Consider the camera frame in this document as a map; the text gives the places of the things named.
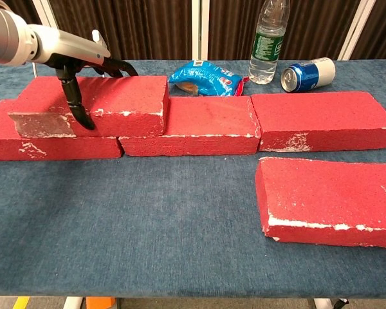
orange object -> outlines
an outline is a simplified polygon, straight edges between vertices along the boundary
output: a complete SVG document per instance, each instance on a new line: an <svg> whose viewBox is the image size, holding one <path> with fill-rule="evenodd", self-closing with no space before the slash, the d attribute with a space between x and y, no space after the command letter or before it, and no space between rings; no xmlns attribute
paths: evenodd
<svg viewBox="0 0 386 309"><path fill-rule="evenodd" d="M108 309L116 302L112 297L86 297L87 309Z"/></svg>

red foam brick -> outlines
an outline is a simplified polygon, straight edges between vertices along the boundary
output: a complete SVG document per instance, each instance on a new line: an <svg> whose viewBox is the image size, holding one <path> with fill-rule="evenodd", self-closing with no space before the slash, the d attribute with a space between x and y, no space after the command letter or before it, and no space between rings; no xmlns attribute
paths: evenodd
<svg viewBox="0 0 386 309"><path fill-rule="evenodd" d="M386 164L267 157L255 184L276 241L386 248Z"/></svg>
<svg viewBox="0 0 386 309"><path fill-rule="evenodd" d="M82 103L96 129L70 113L56 77L33 79L9 113L24 137L154 136L163 134L169 92L166 76L78 77Z"/></svg>
<svg viewBox="0 0 386 309"><path fill-rule="evenodd" d="M18 104L0 102L0 161L119 158L122 148L113 137L24 138L7 113Z"/></svg>
<svg viewBox="0 0 386 309"><path fill-rule="evenodd" d="M120 137L131 156L248 155L260 129L250 97L172 97L163 136Z"/></svg>
<svg viewBox="0 0 386 309"><path fill-rule="evenodd" d="M386 110L366 92L252 96L261 151L386 148Z"/></svg>

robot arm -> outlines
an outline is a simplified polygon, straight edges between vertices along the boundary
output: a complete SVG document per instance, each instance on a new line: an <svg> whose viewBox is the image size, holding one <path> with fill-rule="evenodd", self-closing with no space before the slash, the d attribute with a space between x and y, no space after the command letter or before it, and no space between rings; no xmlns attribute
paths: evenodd
<svg viewBox="0 0 386 309"><path fill-rule="evenodd" d="M95 124L82 105L76 73L91 66L97 73L114 78L123 77L121 70L137 75L128 62L111 58L98 32L93 37L97 42L55 28L26 24L0 0L0 64L20 66L29 61L56 69L73 116L87 129L94 129Z"/></svg>

brown curtain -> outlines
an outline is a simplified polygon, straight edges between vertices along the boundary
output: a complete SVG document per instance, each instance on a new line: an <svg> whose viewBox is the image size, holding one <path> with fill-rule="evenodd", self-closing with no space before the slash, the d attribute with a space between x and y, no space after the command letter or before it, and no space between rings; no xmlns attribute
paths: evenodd
<svg viewBox="0 0 386 309"><path fill-rule="evenodd" d="M377 0L351 59L386 59L386 0Z"/></svg>
<svg viewBox="0 0 386 309"><path fill-rule="evenodd" d="M28 24L41 24L32 0L5 0L14 13L20 15Z"/></svg>
<svg viewBox="0 0 386 309"><path fill-rule="evenodd" d="M51 0L61 30L91 39L97 29L113 57L191 59L191 0Z"/></svg>
<svg viewBox="0 0 386 309"><path fill-rule="evenodd" d="M263 0L211 0L209 59L249 59ZM291 0L281 59L337 59L360 0Z"/></svg>

can lid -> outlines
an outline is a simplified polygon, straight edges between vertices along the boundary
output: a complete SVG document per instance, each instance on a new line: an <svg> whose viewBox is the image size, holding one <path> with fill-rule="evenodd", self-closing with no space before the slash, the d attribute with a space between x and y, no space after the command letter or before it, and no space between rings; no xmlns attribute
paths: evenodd
<svg viewBox="0 0 386 309"><path fill-rule="evenodd" d="M280 77L280 81L282 82L282 87L286 92L292 92L297 87L297 75L296 72L287 68L282 72L282 76Z"/></svg>

